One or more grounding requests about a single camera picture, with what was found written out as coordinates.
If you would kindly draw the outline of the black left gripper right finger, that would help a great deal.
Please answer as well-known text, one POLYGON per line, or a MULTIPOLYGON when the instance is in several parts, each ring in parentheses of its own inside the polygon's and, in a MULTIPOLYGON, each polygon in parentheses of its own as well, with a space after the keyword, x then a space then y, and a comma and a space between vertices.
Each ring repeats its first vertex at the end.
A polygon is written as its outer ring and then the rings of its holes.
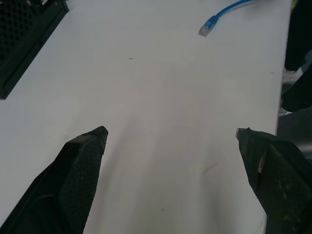
POLYGON ((239 151, 249 185, 264 209, 267 234, 312 232, 312 165, 291 142, 239 128, 239 151))

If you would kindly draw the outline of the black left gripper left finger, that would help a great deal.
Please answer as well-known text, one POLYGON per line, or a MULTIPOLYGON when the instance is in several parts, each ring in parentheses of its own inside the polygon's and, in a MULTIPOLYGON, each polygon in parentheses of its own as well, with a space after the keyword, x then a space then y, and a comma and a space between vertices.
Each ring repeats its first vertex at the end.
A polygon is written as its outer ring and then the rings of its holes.
POLYGON ((31 183, 0 228, 2 234, 81 234, 97 190, 108 131, 66 142, 31 183))

